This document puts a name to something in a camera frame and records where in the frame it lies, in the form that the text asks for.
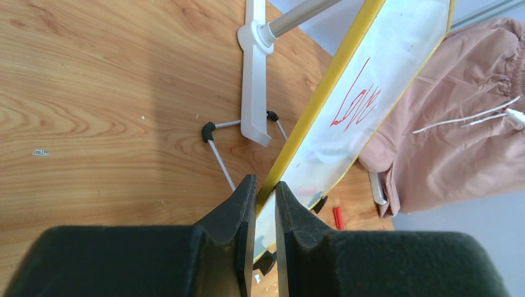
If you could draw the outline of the yellow framed whiteboard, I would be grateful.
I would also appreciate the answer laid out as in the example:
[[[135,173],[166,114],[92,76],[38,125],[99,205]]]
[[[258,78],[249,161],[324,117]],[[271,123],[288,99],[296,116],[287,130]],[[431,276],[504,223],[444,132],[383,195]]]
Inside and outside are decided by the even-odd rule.
[[[253,259],[276,242],[276,185],[312,209],[344,177],[449,31],[454,1],[365,1],[257,196]]]

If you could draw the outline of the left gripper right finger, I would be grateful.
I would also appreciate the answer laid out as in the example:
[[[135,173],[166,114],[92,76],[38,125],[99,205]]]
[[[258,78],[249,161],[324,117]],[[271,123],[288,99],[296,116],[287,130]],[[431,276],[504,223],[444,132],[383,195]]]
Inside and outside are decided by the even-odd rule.
[[[485,249],[465,233],[341,231],[276,186],[281,296],[508,296]]]

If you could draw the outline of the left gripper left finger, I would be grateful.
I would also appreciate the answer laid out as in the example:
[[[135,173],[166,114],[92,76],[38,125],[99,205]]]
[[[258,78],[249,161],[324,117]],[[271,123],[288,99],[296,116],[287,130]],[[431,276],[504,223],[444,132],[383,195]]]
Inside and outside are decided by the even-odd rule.
[[[193,225],[57,226],[6,296],[249,296],[256,177]]]

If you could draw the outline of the red marker cap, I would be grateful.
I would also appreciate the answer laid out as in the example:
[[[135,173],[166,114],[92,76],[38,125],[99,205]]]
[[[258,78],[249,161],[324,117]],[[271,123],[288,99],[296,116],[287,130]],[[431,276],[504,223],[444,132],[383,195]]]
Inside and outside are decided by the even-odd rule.
[[[332,212],[333,212],[336,228],[338,230],[344,230],[345,229],[345,225],[344,225],[344,219],[343,219],[341,208],[340,207],[334,207]]]

